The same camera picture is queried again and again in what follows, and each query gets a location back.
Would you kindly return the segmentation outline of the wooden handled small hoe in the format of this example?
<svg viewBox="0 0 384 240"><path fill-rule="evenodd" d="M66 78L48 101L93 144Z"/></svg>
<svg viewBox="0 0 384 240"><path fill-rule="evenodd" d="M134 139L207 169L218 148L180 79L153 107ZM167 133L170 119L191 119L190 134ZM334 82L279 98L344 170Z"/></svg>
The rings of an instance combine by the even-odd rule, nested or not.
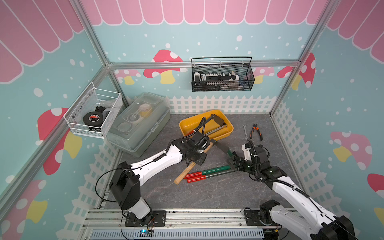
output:
<svg viewBox="0 0 384 240"><path fill-rule="evenodd" d="M196 165L195 162L191 162L191 163L189 164L189 166L186 167L186 168L182 171L182 173L181 173L181 174L174 180L174 183L175 183L176 185L178 185L178 184L184 179L184 177L185 177L187 174L190 173L190 171L195 167L195 165Z"/></svg>

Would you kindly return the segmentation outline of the green handled small hoe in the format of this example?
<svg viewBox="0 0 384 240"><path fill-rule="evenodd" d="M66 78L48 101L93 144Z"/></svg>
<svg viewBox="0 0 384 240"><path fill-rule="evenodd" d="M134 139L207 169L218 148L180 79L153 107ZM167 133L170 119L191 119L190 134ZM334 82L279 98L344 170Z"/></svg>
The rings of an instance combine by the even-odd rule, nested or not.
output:
<svg viewBox="0 0 384 240"><path fill-rule="evenodd" d="M217 173L217 172L226 171L226 170L236 170L236 169L232 169L229 165L225 165L225 166L220 166L213 169L203 170L200 172L189 173L184 177L184 179L187 180L188 178L193 178L201 175L208 175L208 174Z"/></svg>

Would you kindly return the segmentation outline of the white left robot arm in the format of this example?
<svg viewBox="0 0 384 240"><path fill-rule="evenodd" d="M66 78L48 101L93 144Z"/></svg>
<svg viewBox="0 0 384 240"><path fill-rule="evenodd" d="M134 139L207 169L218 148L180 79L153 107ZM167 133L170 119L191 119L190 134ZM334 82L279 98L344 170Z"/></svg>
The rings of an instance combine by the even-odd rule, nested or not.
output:
<svg viewBox="0 0 384 240"><path fill-rule="evenodd" d="M141 196L141 186L164 169L183 160L202 165L207 157L205 151L213 145L214 142L200 132L171 140L163 151L152 157L133 164L119 164L113 170L109 189L122 211L128 210L140 221L140 225L146 225L153 220L154 211Z"/></svg>

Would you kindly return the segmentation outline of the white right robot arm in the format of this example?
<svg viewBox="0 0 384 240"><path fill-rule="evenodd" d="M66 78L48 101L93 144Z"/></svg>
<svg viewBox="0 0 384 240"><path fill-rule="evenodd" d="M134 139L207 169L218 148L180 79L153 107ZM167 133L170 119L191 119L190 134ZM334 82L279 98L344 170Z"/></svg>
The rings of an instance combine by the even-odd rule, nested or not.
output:
<svg viewBox="0 0 384 240"><path fill-rule="evenodd" d="M295 215L279 202L270 200L259 210L259 222L265 226L280 225L302 240L355 240L353 223L346 216L336 216L313 200L299 188L293 180L269 161L269 152L262 145L255 146L251 141L244 146L244 156L231 150L229 166L249 175L251 180L267 185L283 197L299 214Z"/></svg>

